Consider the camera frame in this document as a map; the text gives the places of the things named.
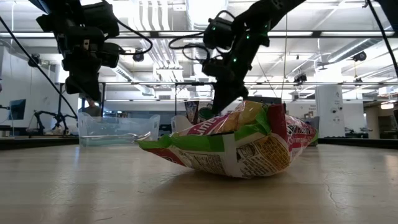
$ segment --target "wooden table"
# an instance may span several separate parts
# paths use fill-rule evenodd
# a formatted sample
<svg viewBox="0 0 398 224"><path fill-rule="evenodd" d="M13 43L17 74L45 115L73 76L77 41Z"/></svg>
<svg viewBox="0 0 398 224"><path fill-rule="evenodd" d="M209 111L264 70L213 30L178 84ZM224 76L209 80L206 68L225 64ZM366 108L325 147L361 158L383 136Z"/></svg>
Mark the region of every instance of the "wooden table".
<svg viewBox="0 0 398 224"><path fill-rule="evenodd" d="M0 151L0 223L397 223L398 151L319 145L284 173L195 172L129 149Z"/></svg>

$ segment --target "chip bag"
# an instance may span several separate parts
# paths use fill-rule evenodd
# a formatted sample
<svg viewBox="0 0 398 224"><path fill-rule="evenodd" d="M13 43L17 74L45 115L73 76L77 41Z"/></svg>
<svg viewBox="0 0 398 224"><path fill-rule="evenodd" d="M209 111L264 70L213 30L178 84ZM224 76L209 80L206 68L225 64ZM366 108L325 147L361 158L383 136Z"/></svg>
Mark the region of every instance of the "chip bag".
<svg viewBox="0 0 398 224"><path fill-rule="evenodd" d="M283 105L243 101L218 116L158 141L138 141L141 149L170 162L212 174L251 178L288 168L317 130L286 115Z"/></svg>

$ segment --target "clear plastic container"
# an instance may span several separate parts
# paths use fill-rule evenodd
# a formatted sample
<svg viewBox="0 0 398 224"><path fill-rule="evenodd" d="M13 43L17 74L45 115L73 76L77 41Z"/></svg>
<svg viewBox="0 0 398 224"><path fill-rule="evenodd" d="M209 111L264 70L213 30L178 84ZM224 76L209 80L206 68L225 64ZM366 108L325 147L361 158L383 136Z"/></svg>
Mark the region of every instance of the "clear plastic container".
<svg viewBox="0 0 398 224"><path fill-rule="evenodd" d="M142 118L101 118L79 113L79 143L81 147L125 146L138 139L157 140L160 115Z"/></svg>

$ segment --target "ceiling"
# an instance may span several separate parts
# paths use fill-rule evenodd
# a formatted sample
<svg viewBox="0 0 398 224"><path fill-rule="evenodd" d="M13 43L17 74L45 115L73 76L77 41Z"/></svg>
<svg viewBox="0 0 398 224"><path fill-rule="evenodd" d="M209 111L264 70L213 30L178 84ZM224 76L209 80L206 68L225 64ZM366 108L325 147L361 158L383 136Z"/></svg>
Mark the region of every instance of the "ceiling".
<svg viewBox="0 0 398 224"><path fill-rule="evenodd" d="M148 19L149 29L155 29L156 25L152 20L152 4L158 3L159 11L161 10L162 3L165 1L143 1L139 2L139 10L141 17L141 24L145 27L144 21ZM200 14L207 17L214 17L215 15L207 15L209 11L209 4L212 3L214 6L215 2L223 2L222 0L187 0L187 1L200 1L201 4L196 7ZM90 4L93 0L81 0L82 4ZM136 23L131 22L131 18L134 18L137 11L137 7L134 7L132 1L119 0L119 1L108 1L114 4L115 15L125 23L128 23L132 27ZM255 1L248 0L229 0L227 10L238 15L245 11ZM279 24L274 28L274 31L278 30L375 30L377 31L377 24L371 14L369 8L363 9L363 0L307 0L305 3L291 11L285 16ZM376 11L383 23L384 27L388 27L389 23L379 7L375 2ZM191 23L188 22L188 11L187 5L184 0L178 1L167 1L168 16L167 21L171 30L190 30ZM14 32L41 32L39 25L36 23L35 18L42 14L41 11L31 5L29 1L7 1L0 0L0 16L7 22L9 27L13 27ZM162 24L162 14L159 13L159 24ZM0 27L0 32L4 32L4 28ZM271 82L282 82L284 81L284 74L287 75L288 80L292 81L295 75L299 72L307 74L308 81L313 82L315 73L314 60L317 62L322 58L322 62L328 60L328 56L335 53L336 51L346 47L348 44L354 41L365 41L366 39L353 38L321 38L321 39L297 39L297 38L271 38L270 47L261 47L252 63L252 70L247 74L245 82L264 82L267 79ZM138 39L112 39L110 42L115 42L121 47L129 50L135 49L136 47L143 47ZM166 58L166 63L171 64L168 54L174 54L180 65L180 69L175 72L175 75L169 81L186 81L192 82L195 80L206 81L206 76L200 72L200 66L193 65L192 61L187 60L181 53L181 51L171 52L168 48L162 47L162 41L167 43L167 40L157 40L156 45L159 46L159 52ZM398 39L390 39L393 49L398 48ZM40 53L44 60L49 60L51 63L60 63L62 57L57 53L57 43L54 39L21 39L23 45L28 49L30 53ZM176 44L186 44L185 41L177 42ZM343 80L346 82L352 82L355 74L361 76L364 75L364 82L381 82L391 77L395 77L393 70L387 70L385 72L373 75L371 78L366 78L366 75L372 74L382 68L391 66L391 58L387 54L387 49L383 41L380 41L373 46L364 49L367 53L368 58L363 62L357 62L354 67L352 60L342 60L339 63L330 65L341 67ZM151 55L145 55L143 62L134 62L131 57L122 57L120 64L123 68L134 78L134 81L144 82L166 82L169 77L168 72L156 71L156 59L152 60ZM103 82L125 82L126 80L121 78L119 75L114 73L110 68L102 68L100 71L100 80ZM121 86L114 86L113 88L119 88L120 91L138 91L137 88L129 88L124 90ZM364 93L374 93L373 90L363 91Z"/></svg>

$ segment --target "crumpled snack bag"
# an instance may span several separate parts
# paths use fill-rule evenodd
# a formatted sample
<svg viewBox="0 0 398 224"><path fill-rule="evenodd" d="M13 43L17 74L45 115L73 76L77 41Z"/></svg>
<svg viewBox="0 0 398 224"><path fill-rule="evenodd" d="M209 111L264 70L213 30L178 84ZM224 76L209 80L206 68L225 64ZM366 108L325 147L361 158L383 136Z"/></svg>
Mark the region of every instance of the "crumpled snack bag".
<svg viewBox="0 0 398 224"><path fill-rule="evenodd" d="M170 162L212 174L251 178L288 168L317 130L286 115L283 105L243 101L229 114L212 118L141 149Z"/></svg>

